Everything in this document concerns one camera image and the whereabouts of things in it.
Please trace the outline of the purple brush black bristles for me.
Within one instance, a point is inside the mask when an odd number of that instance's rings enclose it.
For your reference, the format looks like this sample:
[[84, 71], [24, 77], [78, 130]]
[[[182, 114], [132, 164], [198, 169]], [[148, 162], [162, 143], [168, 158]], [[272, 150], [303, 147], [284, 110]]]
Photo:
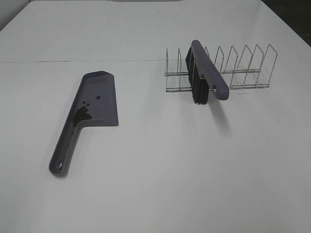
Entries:
[[229, 98], [229, 88], [202, 44], [193, 40], [186, 56], [192, 98], [196, 104], [207, 104], [209, 91], [218, 100]]

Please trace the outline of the purple plastic dustpan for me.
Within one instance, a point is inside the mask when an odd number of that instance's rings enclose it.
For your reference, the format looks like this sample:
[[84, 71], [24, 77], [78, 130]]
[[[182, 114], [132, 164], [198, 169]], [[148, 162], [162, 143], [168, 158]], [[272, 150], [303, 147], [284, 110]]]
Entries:
[[72, 155], [83, 128], [118, 125], [113, 74], [106, 71], [85, 74], [51, 157], [50, 173], [56, 177], [67, 176]]

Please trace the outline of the pile of coffee beans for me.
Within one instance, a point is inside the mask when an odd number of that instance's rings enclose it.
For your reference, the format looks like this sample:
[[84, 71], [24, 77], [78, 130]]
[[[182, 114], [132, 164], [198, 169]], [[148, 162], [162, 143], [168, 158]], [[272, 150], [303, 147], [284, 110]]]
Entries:
[[68, 114], [68, 123], [73, 129], [102, 126], [104, 122], [101, 96], [76, 96]]

